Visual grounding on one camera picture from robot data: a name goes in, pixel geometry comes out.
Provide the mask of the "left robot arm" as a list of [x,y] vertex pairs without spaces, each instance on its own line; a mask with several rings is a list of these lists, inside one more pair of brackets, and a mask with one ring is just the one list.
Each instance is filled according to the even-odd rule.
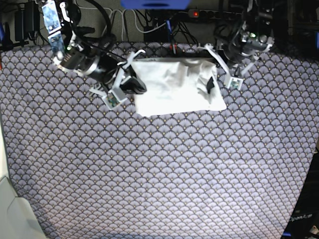
[[226,88],[240,90],[245,74],[258,61],[258,55],[273,47],[273,11],[272,0],[249,0],[228,35],[223,36],[224,28],[217,26],[216,43],[203,47],[225,71]]

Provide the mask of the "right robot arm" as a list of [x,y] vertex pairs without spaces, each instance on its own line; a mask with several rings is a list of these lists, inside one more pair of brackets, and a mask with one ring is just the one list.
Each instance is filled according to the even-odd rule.
[[132,67],[135,58],[145,51],[131,52],[125,58],[111,51],[116,37],[112,33],[110,17],[99,3],[89,2],[106,23],[102,35],[97,38],[85,36],[94,29],[79,26],[81,10],[74,1],[38,0],[36,3],[42,9],[54,64],[66,73],[94,79],[97,83],[89,91],[99,96],[108,109],[123,104],[128,95],[141,95],[147,91]]

